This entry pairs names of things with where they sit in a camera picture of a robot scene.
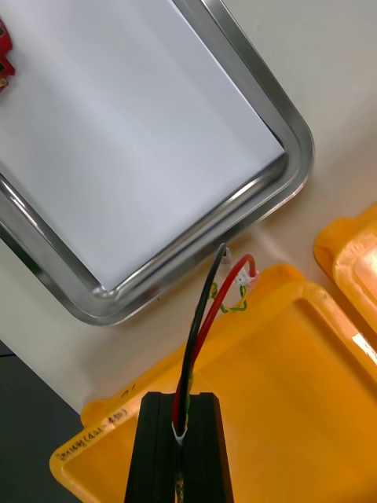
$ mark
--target white paper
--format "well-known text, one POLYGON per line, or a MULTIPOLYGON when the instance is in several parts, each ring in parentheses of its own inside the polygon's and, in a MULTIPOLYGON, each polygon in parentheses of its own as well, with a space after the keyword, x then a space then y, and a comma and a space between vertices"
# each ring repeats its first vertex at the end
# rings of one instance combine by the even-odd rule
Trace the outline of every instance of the white paper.
POLYGON ((283 153, 168 0, 0 0, 5 176, 107 289, 283 153))

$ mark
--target yellow plastic case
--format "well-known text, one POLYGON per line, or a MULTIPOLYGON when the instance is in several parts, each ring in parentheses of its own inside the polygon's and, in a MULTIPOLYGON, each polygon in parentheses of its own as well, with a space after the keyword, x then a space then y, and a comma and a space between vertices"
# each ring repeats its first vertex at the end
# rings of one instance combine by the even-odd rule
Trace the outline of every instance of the yellow plastic case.
POLYGON ((377 333, 377 204, 357 218, 335 220, 318 236, 314 255, 377 333))
MULTIPOLYGON (((376 502, 372 349, 290 266, 264 271, 247 305, 214 323, 192 389, 220 399, 235 502, 376 502)), ((123 503, 141 398, 175 390, 183 351, 82 411, 84 429, 50 460, 79 499, 123 503)))

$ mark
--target black cable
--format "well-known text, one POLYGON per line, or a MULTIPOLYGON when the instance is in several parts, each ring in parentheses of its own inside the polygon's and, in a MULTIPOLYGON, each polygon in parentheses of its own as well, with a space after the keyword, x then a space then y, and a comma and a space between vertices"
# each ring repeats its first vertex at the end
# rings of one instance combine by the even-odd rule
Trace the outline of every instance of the black cable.
POLYGON ((210 295, 210 287, 214 282, 214 277, 218 272, 218 267, 221 264, 221 259, 226 253, 226 244, 222 243, 218 247, 218 251, 216 252, 216 256, 214 257, 214 261, 212 266, 210 267, 210 271, 207 275, 207 279, 204 283, 202 293, 199 298, 198 305, 195 309, 194 319, 192 320, 190 333, 188 335, 185 356, 183 357, 182 371, 181 371, 181 388, 179 390, 179 401, 178 401, 178 420, 177 420, 177 435, 183 435, 185 431, 185 423, 186 423, 186 398, 189 389, 189 377, 190 377, 190 368, 192 361, 192 354, 194 352, 196 338, 199 333, 200 325, 203 320, 204 311, 206 309, 207 300, 210 295))

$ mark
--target white countertop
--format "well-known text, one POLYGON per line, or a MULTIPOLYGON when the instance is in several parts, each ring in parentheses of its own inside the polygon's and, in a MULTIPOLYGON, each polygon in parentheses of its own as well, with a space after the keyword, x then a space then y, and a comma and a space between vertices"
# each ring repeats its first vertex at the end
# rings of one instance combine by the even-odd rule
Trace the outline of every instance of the white countertop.
MULTIPOLYGON (((377 4, 226 3, 309 124, 317 151, 301 194, 237 238, 233 254, 251 252, 259 269, 289 262, 327 284, 313 259, 317 233, 363 211, 377 193, 377 4)), ((95 328, 73 318, 0 241, 0 339, 80 411, 184 343, 204 274, 193 271, 118 327, 95 328)))

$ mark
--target orange plastic lid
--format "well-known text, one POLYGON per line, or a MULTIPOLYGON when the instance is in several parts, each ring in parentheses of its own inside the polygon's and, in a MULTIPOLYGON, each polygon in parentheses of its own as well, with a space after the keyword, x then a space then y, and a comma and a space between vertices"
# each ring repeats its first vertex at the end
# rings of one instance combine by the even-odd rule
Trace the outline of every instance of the orange plastic lid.
POLYGON ((314 255, 377 332, 377 205, 333 222, 318 236, 314 255))
MULTIPOLYGON (((192 389, 220 399, 235 502, 376 502, 374 351, 289 266, 264 271, 247 302, 215 322, 192 389)), ((83 410, 84 429, 50 460, 82 501, 123 503, 141 398, 175 390, 182 356, 83 410)))

